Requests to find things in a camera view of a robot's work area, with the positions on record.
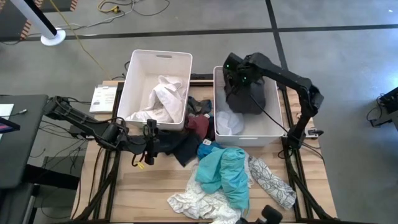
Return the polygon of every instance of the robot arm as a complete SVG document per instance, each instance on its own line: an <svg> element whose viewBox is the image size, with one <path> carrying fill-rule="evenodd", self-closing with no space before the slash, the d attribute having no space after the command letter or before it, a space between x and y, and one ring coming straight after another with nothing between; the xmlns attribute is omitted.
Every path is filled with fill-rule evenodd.
<svg viewBox="0 0 398 224"><path fill-rule="evenodd" d="M244 59L230 53L223 65L223 71L228 79L226 82L235 90L249 88L251 83L256 83L262 77L269 77L297 92L302 115L287 133L287 141L292 149L299 149L305 138L305 127L310 118L318 113L323 101L323 96L312 85L311 80L274 65L262 53L247 55Z"/></svg>
<svg viewBox="0 0 398 224"><path fill-rule="evenodd" d="M129 128L122 118L98 121L70 106L68 99L61 96L49 99L44 107L44 115L68 121L76 127L73 129L75 135L93 136L99 146L110 151L129 151L136 155L146 152L145 162L149 165L154 163L153 157L156 157L158 149L156 144L159 143L155 137L156 120L147 120L148 133L145 136L129 136ZM117 119L121 119L122 123L118 124Z"/></svg>

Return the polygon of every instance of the gray floor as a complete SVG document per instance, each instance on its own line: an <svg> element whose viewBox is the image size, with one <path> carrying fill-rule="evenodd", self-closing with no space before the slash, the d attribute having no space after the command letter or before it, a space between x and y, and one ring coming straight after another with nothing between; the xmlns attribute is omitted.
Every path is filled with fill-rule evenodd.
<svg viewBox="0 0 398 224"><path fill-rule="evenodd" d="M398 24L398 3L393 0L272 0L279 27L357 26ZM140 12L151 13L163 1L145 0ZM69 22L87 25L106 18L96 2L80 0L75 12L65 13ZM63 24L56 13L46 16ZM115 34L200 29L270 28L264 1L170 0L170 7L154 17L130 13L111 24L79 30L80 34ZM30 33L36 32L33 27ZM313 80L324 103L315 117L326 171L339 218L373 223L398 220L398 133L392 125L372 128L366 113L375 99L397 87L398 30L347 30L281 33L289 69ZM279 64L272 33L186 35L83 40L86 49L112 77L124 72L123 64L135 49L190 52L192 72L211 73L227 54L240 56L263 52ZM40 42L0 45L1 94L72 96L90 100L95 85L107 79L75 40L57 47ZM77 105L87 111L86 106ZM39 133L32 155L45 147L54 156L71 139ZM31 159L41 165L43 157ZM51 214L63 216L70 208ZM51 223L38 212L36 223Z"/></svg>

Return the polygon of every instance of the black desk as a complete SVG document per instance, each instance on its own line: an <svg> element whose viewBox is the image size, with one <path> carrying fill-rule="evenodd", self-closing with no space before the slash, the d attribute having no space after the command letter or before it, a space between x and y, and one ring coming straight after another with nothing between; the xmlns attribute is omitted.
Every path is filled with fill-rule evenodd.
<svg viewBox="0 0 398 224"><path fill-rule="evenodd" d="M78 177L27 164L43 116L47 95L0 96L0 104L14 104L10 121L19 131L0 139L0 223L22 223L34 184L77 189Z"/></svg>

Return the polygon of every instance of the yellow cable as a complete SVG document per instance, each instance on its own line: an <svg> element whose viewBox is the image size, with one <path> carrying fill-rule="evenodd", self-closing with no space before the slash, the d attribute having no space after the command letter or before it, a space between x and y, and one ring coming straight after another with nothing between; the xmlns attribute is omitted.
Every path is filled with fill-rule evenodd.
<svg viewBox="0 0 398 224"><path fill-rule="evenodd" d="M102 4L103 4L105 1L106 1L106 0L102 0L102 1L97 5L97 9L98 9L100 12L105 12L105 13L107 13L107 12L114 11L115 9L118 8L117 6L113 6L111 9L101 9L100 7L102 6Z"/></svg>
<svg viewBox="0 0 398 224"><path fill-rule="evenodd" d="M75 35L77 41L79 42L81 48L95 61L95 63L97 63L97 65L102 69L102 71L104 71L105 75L108 76L109 80L112 80L112 78L109 76L109 74L106 72L106 70L100 65L100 63L95 60L95 58L88 53L88 51L84 48L83 44L81 43L79 37L77 36L77 34L75 33L75 31L73 30L72 26L69 24L69 22L65 19L65 17L62 15L61 11L58 9L58 7L54 4L54 2L52 0L50 0L51 5L54 7L55 10L57 10L57 12L60 14L60 16L62 17L62 19L65 21L65 23L68 25L69 29L72 30L73 34Z"/></svg>

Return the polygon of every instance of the wooden table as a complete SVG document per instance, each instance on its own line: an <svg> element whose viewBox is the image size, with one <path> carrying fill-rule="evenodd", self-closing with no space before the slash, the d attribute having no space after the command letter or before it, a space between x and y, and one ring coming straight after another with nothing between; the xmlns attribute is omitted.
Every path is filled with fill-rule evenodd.
<svg viewBox="0 0 398 224"><path fill-rule="evenodd" d="M104 84L116 84L116 81L105 81ZM297 122L300 112L299 99L295 91L288 90L290 108L292 116ZM191 87L190 96L196 100L213 100L213 87ZM279 93L284 126L287 125L284 101L281 92ZM98 120L110 118L110 114L96 115ZM141 131L134 126L129 134L140 134ZM312 146L319 146L317 140L306 140L306 143ZM96 156L100 147L95 142L90 142L86 150L85 161L81 172L81 199L76 216L80 214L87 206L91 189L92 176ZM274 141L267 147L245 147L246 152L255 157L260 157L269 166L273 174L279 176L288 183L285 160L279 159L277 154L282 150L280 139ZM325 166L322 160L306 147L301 148L301 156L307 186L311 194L323 209L331 216L336 217L335 206L331 197ZM104 152L98 161L95 176L95 194L100 179ZM132 154L122 152L119 165L118 181L116 184L114 203L111 215L111 222L200 222L201 220L192 220L183 214L175 213L167 203L167 199L177 192L184 192L188 179L191 176L191 166L195 164L192 161L186 167L182 167L173 155L166 156L161 153L155 159L155 165L148 166L142 170L131 165ZM302 217L305 217L302 194L298 190L298 202L300 204ZM108 191L105 192L101 203L101 212L99 217L103 218L106 210L106 200ZM248 217L250 222L256 221L261 216L261 210L265 205L271 205L284 216L283 222L295 222L293 208L285 210L280 207L260 186L255 183L250 189L251 211Z"/></svg>

